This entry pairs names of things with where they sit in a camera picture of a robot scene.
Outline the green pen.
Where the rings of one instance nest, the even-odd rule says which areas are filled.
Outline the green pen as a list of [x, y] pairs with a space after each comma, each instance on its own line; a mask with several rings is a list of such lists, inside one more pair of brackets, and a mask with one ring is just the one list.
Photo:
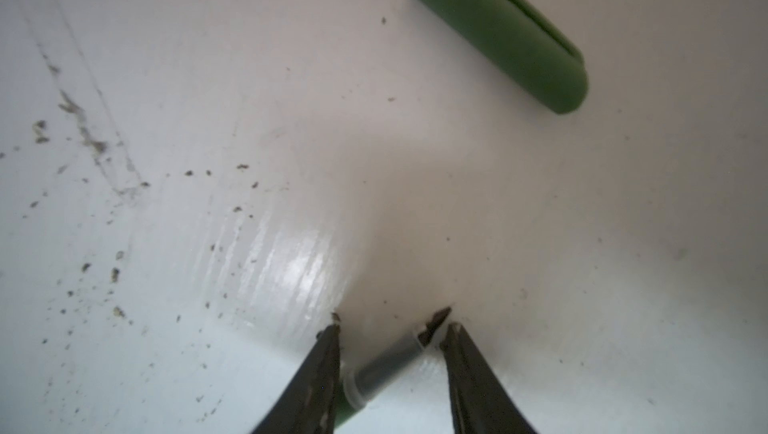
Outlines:
[[451, 312], [450, 306], [434, 312], [429, 320], [415, 325], [367, 362], [345, 371], [341, 375], [341, 391], [336, 401], [335, 428], [364, 409], [418, 360]]

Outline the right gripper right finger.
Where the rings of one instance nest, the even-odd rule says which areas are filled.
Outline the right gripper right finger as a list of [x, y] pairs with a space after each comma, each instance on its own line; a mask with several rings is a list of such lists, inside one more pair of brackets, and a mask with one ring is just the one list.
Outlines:
[[455, 433], [536, 433], [461, 323], [449, 325], [440, 348]]

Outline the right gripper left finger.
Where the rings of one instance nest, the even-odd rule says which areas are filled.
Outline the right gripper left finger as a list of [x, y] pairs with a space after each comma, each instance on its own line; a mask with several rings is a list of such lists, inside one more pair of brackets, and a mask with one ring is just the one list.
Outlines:
[[316, 336], [309, 354], [252, 433], [334, 432], [341, 391], [340, 323], [333, 312], [331, 323]]

